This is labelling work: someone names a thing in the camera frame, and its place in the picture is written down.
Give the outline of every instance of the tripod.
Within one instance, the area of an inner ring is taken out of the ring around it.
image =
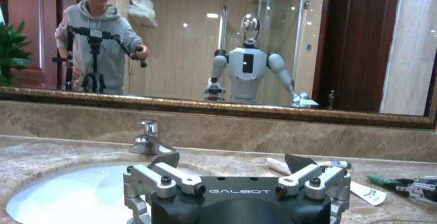
[[[96,93],[99,90],[99,93],[103,93],[105,87],[104,84],[104,78],[103,74],[97,72],[97,55],[100,54],[100,44],[101,44],[101,38],[89,36],[88,37],[88,43],[91,47],[91,54],[92,54],[92,72],[87,73],[83,82],[81,87],[85,92],[88,92],[88,84],[89,81],[92,82],[92,92]]]
[[[103,78],[103,74],[97,72],[97,55],[100,54],[100,45],[101,45],[101,41],[103,39],[108,39],[108,40],[115,40],[116,43],[120,45],[120,48],[123,50],[123,52],[127,54],[127,56],[132,59],[132,60],[140,60],[140,66],[141,68],[147,67],[147,63],[144,59],[140,59],[136,55],[136,53],[129,53],[128,48],[124,46],[121,40],[120,40],[120,35],[115,34],[112,35],[109,32],[107,31],[97,31],[97,30],[92,30],[89,28],[85,27],[72,27],[68,26],[67,27],[67,31],[68,31],[68,39],[67,39],[67,52],[68,52],[68,57],[67,59],[63,58],[53,58],[53,62],[61,63],[63,61],[67,62],[67,75],[65,75],[65,90],[71,91],[72,87],[73,87],[73,81],[72,81],[72,77],[73,77],[73,38],[75,38],[75,34],[83,35],[88,37],[88,43],[89,43],[89,48],[91,48],[91,54],[92,54],[92,73],[87,73],[84,80],[81,82],[81,87],[84,89],[84,91],[88,91],[88,84],[89,81],[92,82],[92,92],[93,93],[103,93],[104,89],[105,89],[105,84],[104,84],[104,78]],[[143,51],[141,47],[136,47],[135,48],[136,52]]]

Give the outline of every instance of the green plant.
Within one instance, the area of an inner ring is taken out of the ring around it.
[[[28,60],[31,53],[23,50],[29,45],[24,42],[27,36],[23,34],[24,21],[13,30],[13,26],[0,24],[0,84],[11,85],[13,74],[11,69],[21,70],[32,64]]]

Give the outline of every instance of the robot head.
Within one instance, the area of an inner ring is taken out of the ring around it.
[[[256,15],[247,14],[240,22],[240,36],[246,45],[255,45],[260,31],[260,21]]]

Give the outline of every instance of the towel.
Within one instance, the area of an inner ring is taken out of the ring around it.
[[[131,0],[128,15],[131,19],[140,25],[156,28],[154,3],[151,0]]]

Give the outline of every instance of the green object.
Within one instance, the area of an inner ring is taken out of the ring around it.
[[[385,178],[383,176],[379,175],[367,175],[367,179],[370,180],[371,183],[382,187],[394,187],[395,189],[395,186],[403,186],[402,182]]]
[[[28,60],[31,53],[23,50],[29,45],[24,42],[27,36],[21,33],[24,30],[24,21],[17,29],[0,23],[0,85],[11,85],[13,74],[11,69],[21,70],[32,64]]]
[[[394,191],[401,196],[403,196],[403,197],[409,196],[409,192],[398,191],[395,189],[395,187],[407,187],[407,184],[405,184],[397,180],[393,180],[390,178],[385,178],[383,176],[379,176],[379,175],[367,175],[367,179],[370,180],[371,183]]]

